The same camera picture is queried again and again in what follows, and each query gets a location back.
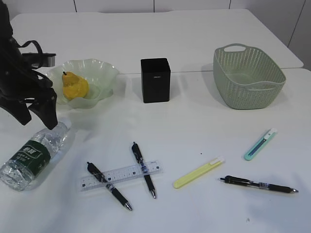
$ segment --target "green plastic basket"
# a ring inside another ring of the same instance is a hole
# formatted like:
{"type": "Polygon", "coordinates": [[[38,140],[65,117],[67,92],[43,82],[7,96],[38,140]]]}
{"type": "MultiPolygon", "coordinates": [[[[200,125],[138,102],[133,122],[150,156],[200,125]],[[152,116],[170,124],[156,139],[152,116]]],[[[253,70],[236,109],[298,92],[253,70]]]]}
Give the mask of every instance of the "green plastic basket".
{"type": "Polygon", "coordinates": [[[214,79],[226,104],[234,109],[265,108],[273,102],[286,78],[262,50],[231,44],[215,50],[214,79]],[[239,46],[243,51],[225,51],[239,46]]]}

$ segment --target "pear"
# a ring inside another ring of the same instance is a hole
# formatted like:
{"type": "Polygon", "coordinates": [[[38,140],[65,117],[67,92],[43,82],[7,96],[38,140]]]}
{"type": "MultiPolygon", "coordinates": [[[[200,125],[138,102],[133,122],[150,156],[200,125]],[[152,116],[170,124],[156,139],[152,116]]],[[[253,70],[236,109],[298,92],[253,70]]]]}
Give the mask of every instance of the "pear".
{"type": "Polygon", "coordinates": [[[63,93],[68,100],[76,97],[84,98],[88,91],[88,82],[81,76],[75,75],[72,72],[63,72],[63,93]]]}

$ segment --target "wavy glass bowl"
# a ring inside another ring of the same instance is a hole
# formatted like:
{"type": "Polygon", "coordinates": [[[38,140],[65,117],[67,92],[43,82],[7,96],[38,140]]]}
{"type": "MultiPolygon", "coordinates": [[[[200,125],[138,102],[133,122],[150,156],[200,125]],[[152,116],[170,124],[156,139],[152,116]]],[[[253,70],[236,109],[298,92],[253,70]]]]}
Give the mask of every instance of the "wavy glass bowl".
{"type": "Polygon", "coordinates": [[[109,63],[97,59],[71,60],[49,70],[46,76],[52,80],[57,93],[58,104],[68,104],[72,108],[92,108],[98,101],[112,95],[112,85],[119,71],[109,63]],[[73,72],[87,80],[88,94],[82,98],[68,100],[63,94],[63,71],[73,72]]]}

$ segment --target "water bottle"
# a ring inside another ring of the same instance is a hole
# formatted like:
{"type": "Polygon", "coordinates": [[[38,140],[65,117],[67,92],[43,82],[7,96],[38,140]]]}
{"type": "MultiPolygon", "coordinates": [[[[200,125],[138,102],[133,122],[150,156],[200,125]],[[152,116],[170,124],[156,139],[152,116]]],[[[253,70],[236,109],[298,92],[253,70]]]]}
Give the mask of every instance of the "water bottle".
{"type": "Polygon", "coordinates": [[[0,168],[1,180],[14,190],[24,190],[57,154],[70,127],[69,119],[62,118],[54,129],[37,132],[0,168]]]}

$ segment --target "white table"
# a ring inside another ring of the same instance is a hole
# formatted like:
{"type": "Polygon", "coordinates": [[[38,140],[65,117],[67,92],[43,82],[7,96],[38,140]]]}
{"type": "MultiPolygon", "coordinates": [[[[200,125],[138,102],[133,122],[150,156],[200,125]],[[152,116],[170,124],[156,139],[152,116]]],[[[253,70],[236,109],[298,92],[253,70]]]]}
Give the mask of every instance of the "white table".
{"type": "MultiPolygon", "coordinates": [[[[292,233],[310,232],[311,72],[286,69],[287,82],[265,109],[227,107],[212,72],[174,73],[171,100],[144,104],[139,74],[120,75],[114,95],[89,110],[59,108],[77,131],[69,152],[41,174],[36,189],[15,192],[0,183],[1,232],[23,233],[292,233]],[[251,162],[243,154],[269,128],[278,134],[251,162]],[[133,212],[105,189],[77,191],[88,175],[86,161],[103,171],[136,164],[130,151],[138,142],[146,161],[159,160],[153,176],[158,199],[143,179],[117,184],[133,212]],[[181,189],[173,182],[216,156],[226,163],[181,189]],[[287,185],[299,194],[279,194],[225,184],[232,175],[287,185]]],[[[0,111],[0,164],[41,129],[34,120],[20,126],[0,111]]]]}
{"type": "Polygon", "coordinates": [[[129,74],[140,73],[141,59],[166,57],[172,72],[209,71],[216,48],[242,43],[263,49],[281,68],[303,66],[245,9],[21,14],[11,23],[19,43],[37,40],[45,52],[57,54],[57,65],[97,58],[129,74]]]}

